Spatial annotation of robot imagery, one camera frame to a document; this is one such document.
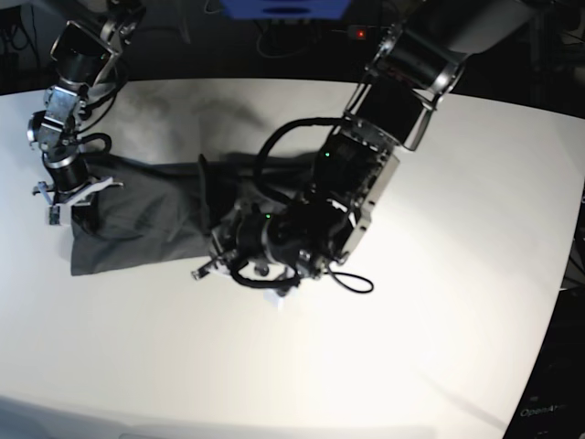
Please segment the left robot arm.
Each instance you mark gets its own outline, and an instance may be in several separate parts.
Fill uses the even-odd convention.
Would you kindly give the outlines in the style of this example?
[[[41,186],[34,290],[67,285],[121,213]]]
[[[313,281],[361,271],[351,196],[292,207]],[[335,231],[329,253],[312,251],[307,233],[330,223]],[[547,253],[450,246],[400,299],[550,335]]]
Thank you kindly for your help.
[[[207,256],[224,274],[287,295],[305,279],[341,283],[397,168],[415,151],[465,62],[523,26],[537,1],[427,1],[391,24],[342,115],[288,122],[256,155],[150,165],[88,155],[115,185],[73,217],[70,272],[105,273]]]

